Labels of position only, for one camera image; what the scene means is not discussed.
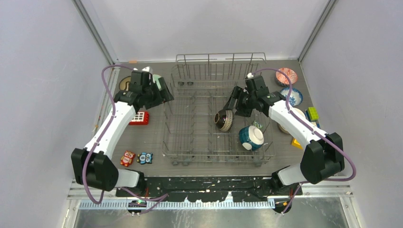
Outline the brown striped bowl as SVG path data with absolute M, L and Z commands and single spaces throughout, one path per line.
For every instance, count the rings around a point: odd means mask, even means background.
M 234 113 L 232 110 L 220 110 L 214 116 L 216 127 L 222 132 L 228 132 L 233 124 Z

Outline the teal white bowl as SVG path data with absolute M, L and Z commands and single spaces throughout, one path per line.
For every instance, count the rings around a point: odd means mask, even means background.
M 256 126 L 250 125 L 239 131 L 239 141 L 248 151 L 255 151 L 264 144 L 264 135 Z

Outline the dark teal bowl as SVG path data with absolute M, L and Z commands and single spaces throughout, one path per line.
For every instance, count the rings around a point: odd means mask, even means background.
M 131 77 L 130 76 L 127 76 L 127 77 L 123 78 L 119 83 L 119 90 L 128 91 L 130 82 L 131 82 Z

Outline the grey wire dish rack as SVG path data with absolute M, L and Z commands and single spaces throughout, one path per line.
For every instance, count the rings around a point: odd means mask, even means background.
M 261 166 L 273 158 L 269 118 L 255 110 L 249 117 L 223 110 L 233 89 L 246 86 L 246 74 L 265 62 L 262 52 L 178 54 L 169 85 L 174 100 L 163 109 L 163 156 L 174 165 L 230 162 Z M 263 144 L 254 151 L 239 139 L 239 131 L 248 126 L 263 133 Z

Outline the red blue zigzag bowl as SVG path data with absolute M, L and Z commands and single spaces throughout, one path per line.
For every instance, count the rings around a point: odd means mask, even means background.
M 289 83 L 294 84 L 298 81 L 298 76 L 296 72 L 290 68 L 284 67 L 280 68 L 276 72 L 276 82 L 278 85 L 283 87 L 289 87 Z

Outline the blue floral white bowl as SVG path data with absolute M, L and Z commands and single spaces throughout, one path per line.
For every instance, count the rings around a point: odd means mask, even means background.
M 289 92 L 288 87 L 283 88 L 283 89 L 280 90 L 280 94 L 282 94 L 284 97 L 286 97 L 288 95 L 288 92 Z M 297 105 L 300 105 L 302 102 L 303 102 L 302 93 L 299 90 L 293 88 L 292 92 L 290 94 L 290 98 L 289 98 L 290 105 L 291 106 L 297 106 Z

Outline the plain beige bowl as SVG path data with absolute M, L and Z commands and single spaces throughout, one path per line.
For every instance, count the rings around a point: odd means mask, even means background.
M 307 119 L 304 112 L 302 112 L 300 109 L 298 108 L 293 108 L 293 111 L 297 112 L 297 114 L 301 117 L 301 119 Z

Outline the beige deer bowl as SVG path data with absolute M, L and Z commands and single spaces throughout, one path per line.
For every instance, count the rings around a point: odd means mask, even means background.
M 285 134 L 290 134 L 282 125 L 278 124 L 278 128 Z

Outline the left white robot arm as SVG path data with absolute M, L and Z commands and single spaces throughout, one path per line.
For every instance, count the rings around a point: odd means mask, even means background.
M 114 96 L 112 110 L 96 135 L 84 148 L 73 150 L 71 160 L 76 182 L 104 191 L 127 187 L 133 196 L 142 196 L 146 184 L 140 180 L 140 173 L 118 169 L 112 162 L 113 153 L 140 109 L 150 109 L 173 99 L 163 77 L 143 70 L 132 71 L 128 89 Z

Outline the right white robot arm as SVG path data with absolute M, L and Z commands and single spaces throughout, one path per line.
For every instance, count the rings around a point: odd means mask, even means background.
M 328 134 L 301 118 L 286 97 L 269 91 L 262 76 L 247 77 L 245 83 L 245 88 L 233 88 L 220 112 L 227 116 L 250 117 L 253 110 L 259 111 L 282 125 L 304 149 L 300 163 L 272 173 L 269 182 L 274 193 L 283 195 L 295 183 L 317 184 L 344 170 L 340 135 Z

